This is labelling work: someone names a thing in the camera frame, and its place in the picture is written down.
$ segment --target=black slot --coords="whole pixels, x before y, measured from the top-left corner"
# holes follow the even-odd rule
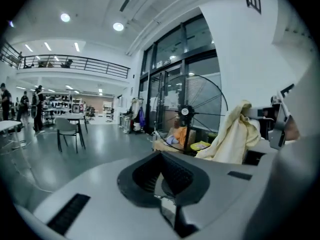
[[[47,224],[49,228],[64,236],[83,210],[90,197],[76,194]]]
[[[252,178],[251,174],[247,174],[247,173],[243,173],[243,172],[238,172],[238,171],[229,171],[228,173],[229,176],[235,177],[235,178],[239,178],[239,179],[243,179],[246,181],[250,181]]]

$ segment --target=hanging clothes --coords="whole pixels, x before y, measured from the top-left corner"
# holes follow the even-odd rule
[[[251,108],[251,103],[242,100],[228,115],[211,146],[195,156],[215,162],[242,164],[248,148],[254,147],[261,139],[259,130],[241,114],[243,108]]]
[[[140,110],[139,110],[139,123],[140,123],[141,128],[145,127],[145,125],[146,125],[145,115],[144,115],[144,111],[143,111],[142,107],[140,107]]]

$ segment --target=polished floor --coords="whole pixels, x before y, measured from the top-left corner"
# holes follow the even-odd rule
[[[67,136],[68,146],[62,138],[60,153],[54,126],[45,128],[44,133],[37,135],[32,126],[29,124],[18,134],[20,140],[26,140],[23,151],[12,151],[12,147],[17,145],[9,142],[13,134],[7,138],[0,136],[1,179],[12,200],[31,212],[50,192],[58,190],[90,168],[124,158],[145,157],[152,152],[152,143],[146,134],[125,134],[117,124],[88,124],[87,133],[82,124],[86,150],[81,147],[78,137],[76,153],[75,137]],[[28,159],[31,170],[23,155]]]

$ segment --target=ceiling light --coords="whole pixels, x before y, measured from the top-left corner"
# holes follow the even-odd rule
[[[124,30],[124,25],[122,25],[119,22],[116,22],[116,23],[113,24],[113,28],[116,31],[122,31],[122,30]]]
[[[25,47],[27,47],[30,52],[32,52],[32,53],[34,52],[33,50],[31,50],[31,48],[29,47],[29,45],[25,44]]]
[[[45,46],[48,48],[49,51],[51,51],[51,48],[49,47],[47,42],[44,42]]]
[[[67,13],[62,13],[61,16],[60,16],[60,19],[61,19],[63,22],[69,22],[69,21],[70,21],[70,16],[69,16],[69,14],[67,14]]]
[[[77,52],[80,52],[79,46],[78,46],[78,43],[77,43],[77,42],[74,43],[74,46],[75,46],[76,51],[77,51]]]

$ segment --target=beige towel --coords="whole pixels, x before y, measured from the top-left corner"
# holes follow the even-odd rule
[[[261,139],[258,129],[241,114],[243,108],[251,108],[251,103],[242,100],[226,115],[224,124],[211,146],[195,156],[222,163],[242,164],[244,154]]]

